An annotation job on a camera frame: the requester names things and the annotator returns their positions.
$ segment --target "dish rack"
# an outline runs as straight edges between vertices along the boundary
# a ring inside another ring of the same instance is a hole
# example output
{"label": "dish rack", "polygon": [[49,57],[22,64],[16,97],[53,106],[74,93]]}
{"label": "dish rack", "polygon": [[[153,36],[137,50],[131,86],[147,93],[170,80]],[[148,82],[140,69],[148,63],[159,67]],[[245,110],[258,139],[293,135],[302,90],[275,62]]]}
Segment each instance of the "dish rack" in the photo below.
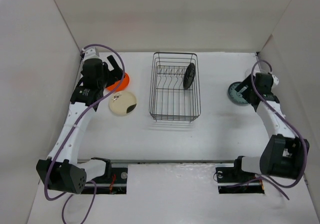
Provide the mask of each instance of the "dish rack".
{"label": "dish rack", "polygon": [[[184,76],[193,63],[195,76],[184,89]],[[149,112],[153,119],[193,121],[201,114],[198,57],[195,53],[156,52],[153,56]]]}

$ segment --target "beige plate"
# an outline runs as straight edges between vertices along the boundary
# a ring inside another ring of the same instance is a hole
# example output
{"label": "beige plate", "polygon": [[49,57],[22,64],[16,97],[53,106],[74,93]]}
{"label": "beige plate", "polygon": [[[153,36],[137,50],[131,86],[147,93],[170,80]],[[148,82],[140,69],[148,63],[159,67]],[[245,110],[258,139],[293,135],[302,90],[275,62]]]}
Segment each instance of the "beige plate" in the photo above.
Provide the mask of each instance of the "beige plate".
{"label": "beige plate", "polygon": [[137,99],[131,92],[120,91],[114,93],[109,100],[109,107],[117,115],[127,115],[134,110]]}

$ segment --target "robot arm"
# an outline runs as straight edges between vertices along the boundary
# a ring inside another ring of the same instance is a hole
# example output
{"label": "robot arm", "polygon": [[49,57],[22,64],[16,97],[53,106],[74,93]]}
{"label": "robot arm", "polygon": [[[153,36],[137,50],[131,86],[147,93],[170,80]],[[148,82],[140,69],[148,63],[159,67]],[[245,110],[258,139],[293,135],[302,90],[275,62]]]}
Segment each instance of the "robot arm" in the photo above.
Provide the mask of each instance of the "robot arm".
{"label": "robot arm", "polygon": [[[250,78],[250,76],[247,77],[236,91],[240,92],[246,87],[242,96],[261,117],[270,140],[261,157],[240,156],[236,159],[234,168],[240,168],[238,175],[244,172],[296,179],[303,165],[302,143],[294,132],[257,97]],[[278,98],[271,92],[278,82],[278,79],[269,73],[256,73],[254,77],[258,92],[271,107],[285,117],[281,112]]]}
{"label": "robot arm", "polygon": [[[87,107],[103,97],[103,91],[106,87],[121,79],[122,70],[113,56],[110,55],[108,60],[113,66],[112,71],[109,71],[108,65],[99,58],[99,53],[95,48],[84,53],[82,78],[71,96],[67,118],[61,134],[47,159],[39,160],[36,166],[43,183],[45,183],[52,158],[57,154],[77,118]],[[48,189],[79,194],[85,188],[85,183],[95,177],[103,175],[110,177],[112,166],[108,159],[92,158],[86,163],[78,164],[78,153],[83,136],[97,108],[98,104],[86,112],[78,122],[54,163],[49,177]]]}

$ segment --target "white backdrop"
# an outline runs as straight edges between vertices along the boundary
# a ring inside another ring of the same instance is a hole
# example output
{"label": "white backdrop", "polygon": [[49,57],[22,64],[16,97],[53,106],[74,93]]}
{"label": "white backdrop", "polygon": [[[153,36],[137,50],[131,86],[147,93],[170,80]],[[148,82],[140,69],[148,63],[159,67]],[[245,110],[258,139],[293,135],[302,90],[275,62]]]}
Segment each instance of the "white backdrop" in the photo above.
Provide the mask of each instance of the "white backdrop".
{"label": "white backdrop", "polygon": [[76,43],[119,51],[260,51],[290,0],[55,0]]}
{"label": "white backdrop", "polygon": [[26,223],[79,66],[53,0],[0,0],[0,223]]}
{"label": "white backdrop", "polygon": [[306,177],[320,215],[320,0],[292,0],[260,53],[280,79],[277,94],[290,119],[310,142]]}

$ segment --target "black plate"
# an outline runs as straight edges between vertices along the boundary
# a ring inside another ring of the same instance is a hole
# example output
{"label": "black plate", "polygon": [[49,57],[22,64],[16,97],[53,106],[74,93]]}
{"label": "black plate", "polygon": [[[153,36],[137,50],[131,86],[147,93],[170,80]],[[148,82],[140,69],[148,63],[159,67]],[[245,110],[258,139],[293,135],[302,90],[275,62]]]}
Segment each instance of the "black plate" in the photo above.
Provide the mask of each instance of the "black plate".
{"label": "black plate", "polygon": [[238,93],[235,91],[235,88],[240,84],[241,82],[234,82],[232,83],[228,88],[228,97],[231,100],[232,103],[240,106],[248,105],[248,102],[242,97],[241,93]]}
{"label": "black plate", "polygon": [[186,71],[184,73],[184,79],[183,79],[183,88],[188,89],[192,85],[192,82],[194,81],[194,78],[196,76],[196,66],[194,63],[190,63],[188,68],[186,68]]}

